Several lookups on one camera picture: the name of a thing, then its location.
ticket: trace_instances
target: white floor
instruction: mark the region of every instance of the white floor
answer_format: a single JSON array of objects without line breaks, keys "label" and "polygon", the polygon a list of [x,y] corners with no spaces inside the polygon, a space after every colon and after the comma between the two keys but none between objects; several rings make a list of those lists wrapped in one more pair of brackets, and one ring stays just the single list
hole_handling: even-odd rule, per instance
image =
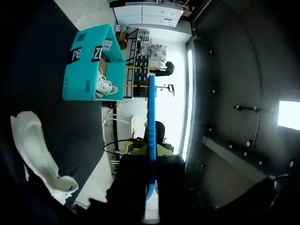
[{"label": "white floor", "polygon": [[[55,2],[78,30],[84,30],[102,24],[110,24],[113,28],[116,25],[113,10],[109,8],[109,3],[106,0],[55,0]],[[109,117],[112,117],[112,113],[109,113],[109,109],[102,108],[102,121],[104,122],[105,118]],[[103,125],[103,138],[105,143],[113,141],[112,125],[112,121]],[[112,151],[112,147],[113,145],[106,148],[106,150]],[[98,165],[95,167],[93,173],[77,197],[77,202],[82,203],[83,205],[89,205],[90,198],[106,202],[106,191],[112,184],[112,171],[114,170],[114,166],[109,162],[110,157],[111,154],[109,153],[105,152],[103,154]],[[155,220],[157,217],[158,195],[154,193],[146,202],[145,219]]]},{"label": "white floor", "polygon": [[116,24],[113,9],[106,0],[54,0],[64,11],[70,21],[84,30],[102,24]]}]

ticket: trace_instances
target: white sneaker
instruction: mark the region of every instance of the white sneaker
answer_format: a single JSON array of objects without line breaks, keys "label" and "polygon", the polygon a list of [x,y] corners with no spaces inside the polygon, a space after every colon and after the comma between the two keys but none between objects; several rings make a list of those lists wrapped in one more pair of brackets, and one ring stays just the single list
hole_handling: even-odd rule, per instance
[{"label": "white sneaker", "polygon": [[58,166],[47,149],[41,121],[33,112],[10,117],[15,146],[26,165],[42,179],[51,195],[61,204],[78,189],[70,176],[59,176]]},{"label": "white sneaker", "polygon": [[112,82],[108,81],[106,77],[102,75],[102,69],[101,72],[98,71],[96,90],[103,95],[112,95],[118,92],[118,88],[113,86]]}]

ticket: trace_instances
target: barcode label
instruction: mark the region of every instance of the barcode label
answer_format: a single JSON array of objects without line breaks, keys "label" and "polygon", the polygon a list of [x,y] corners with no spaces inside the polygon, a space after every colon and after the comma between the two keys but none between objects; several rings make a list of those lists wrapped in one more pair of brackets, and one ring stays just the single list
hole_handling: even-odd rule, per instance
[{"label": "barcode label", "polygon": [[86,34],[87,33],[83,33],[83,34],[78,35],[77,41],[83,41],[85,39]]},{"label": "barcode label", "polygon": [[103,51],[109,51],[111,49],[113,41],[105,40],[103,45]]}]

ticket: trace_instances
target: white wall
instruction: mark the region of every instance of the white wall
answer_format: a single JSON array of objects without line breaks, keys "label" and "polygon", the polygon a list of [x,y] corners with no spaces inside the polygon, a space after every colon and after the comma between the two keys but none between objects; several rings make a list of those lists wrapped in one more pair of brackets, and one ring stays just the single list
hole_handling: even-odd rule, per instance
[{"label": "white wall", "polygon": [[[167,61],[171,61],[175,70],[171,76],[156,77],[156,85],[173,84],[175,88],[175,97],[167,89],[158,90],[156,101],[156,120],[165,125],[165,134],[167,142],[174,146],[174,153],[179,153],[182,148],[182,139],[185,125],[186,108],[186,48],[185,42],[176,41],[176,35],[169,36],[174,40],[152,39],[153,44],[167,46]],[[125,59],[129,58],[129,49],[123,50]],[[130,119],[135,116],[136,136],[143,137],[147,122],[147,102],[144,98],[136,98],[132,102],[120,103],[117,108],[118,114]],[[118,122],[118,139],[130,137],[129,126]]]}]

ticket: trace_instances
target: bright light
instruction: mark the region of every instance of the bright light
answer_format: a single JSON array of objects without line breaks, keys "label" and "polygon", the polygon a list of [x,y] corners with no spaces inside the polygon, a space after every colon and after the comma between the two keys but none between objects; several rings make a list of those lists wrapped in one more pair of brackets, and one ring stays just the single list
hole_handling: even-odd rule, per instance
[{"label": "bright light", "polygon": [[278,126],[300,130],[300,102],[279,101]]},{"label": "bright light", "polygon": [[187,102],[187,127],[183,143],[182,158],[184,161],[187,159],[188,153],[188,141],[191,132],[191,120],[192,120],[192,105],[193,105],[193,55],[192,50],[187,53],[188,60],[188,102]]}]

